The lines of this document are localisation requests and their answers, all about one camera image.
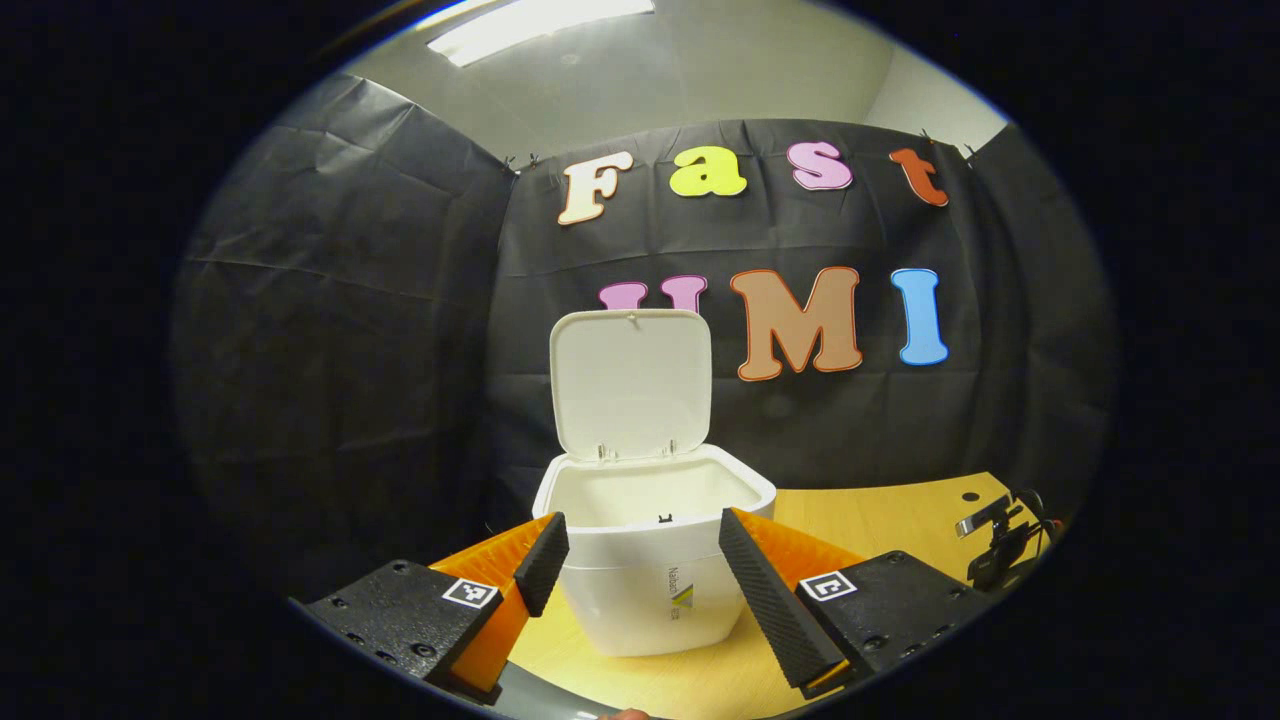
yellow letter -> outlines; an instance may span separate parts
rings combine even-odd
[[[835,373],[861,365],[854,331],[858,272],[852,268],[826,268],[818,273],[804,310],[773,270],[739,273],[728,284],[746,305],[746,363],[737,369],[737,377],[754,382],[782,374],[782,363],[773,359],[773,338],[778,338],[796,373],[804,370],[819,334],[822,352],[814,357],[814,368]]]
[[[746,190],[746,178],[737,174],[737,155],[728,147],[691,147],[676,155],[676,174],[671,176],[671,190],[685,197],[737,195]]]
[[[600,191],[604,197],[613,197],[613,192],[618,188],[618,170],[630,170],[632,163],[635,160],[631,154],[623,150],[564,168],[568,192],[564,197],[564,211],[558,218],[559,224],[571,225],[599,218],[604,213],[604,205],[595,201],[595,191]],[[596,176],[595,173],[602,169],[604,172]]]

pink letter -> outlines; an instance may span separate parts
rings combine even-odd
[[[707,290],[707,278],[701,275],[676,275],[662,281],[662,292],[671,297],[676,310],[698,311],[698,296]]]
[[[613,283],[600,290],[600,302],[608,310],[635,310],[640,301],[649,296],[644,283]]]
[[[797,142],[787,149],[787,161],[796,168],[791,177],[805,190],[849,187],[854,173],[837,158],[840,150],[829,142]]]

wall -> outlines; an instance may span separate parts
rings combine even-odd
[[[657,0],[453,67],[406,32],[346,72],[420,104],[494,156],[552,158],[612,137],[699,122],[861,122],[890,38],[803,0]]]
[[[893,47],[888,74],[865,124],[919,135],[955,145],[969,156],[969,149],[982,147],[1009,119],[988,105],[973,90],[940,70],[920,55]]]

orange letter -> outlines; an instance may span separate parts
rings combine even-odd
[[[746,306],[746,363],[739,366],[737,377],[755,382],[782,374],[782,363],[773,359],[773,338],[796,373],[804,370],[819,334],[822,351],[813,359],[814,368],[836,373],[861,365],[854,331],[858,272],[852,268],[824,268],[818,273],[804,310],[773,270],[739,273],[728,284]]]
[[[937,173],[933,163],[920,160],[920,156],[910,147],[890,152],[888,159],[902,165],[902,172],[906,173],[906,182],[911,186],[911,192],[916,197],[938,208],[947,204],[947,193],[933,187],[933,182],[929,179],[931,174]]]
[[[564,193],[564,211],[558,218],[559,224],[571,225],[599,218],[604,213],[604,205],[595,201],[595,191],[599,190],[604,197],[613,197],[613,191],[618,188],[618,170],[630,170],[634,161],[631,154],[623,150],[564,168],[568,192]]]

orange gripper part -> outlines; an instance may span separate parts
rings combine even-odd
[[[529,609],[516,580],[507,580],[500,589],[502,603],[449,667],[454,678],[481,692],[492,691],[498,683],[498,675],[507,666],[507,656],[529,620]]]
[[[507,665],[511,648],[525,629],[529,609],[513,575],[552,518],[554,514],[517,525],[429,565],[431,570],[454,578],[497,585],[502,592],[502,603],[449,667],[451,674],[472,688],[481,692],[493,689]]]
[[[746,533],[764,552],[769,565],[778,573],[787,588],[795,591],[800,580],[849,568],[865,560],[847,550],[823,542],[813,536],[774,523],[768,518],[731,507],[733,515],[746,528]]]

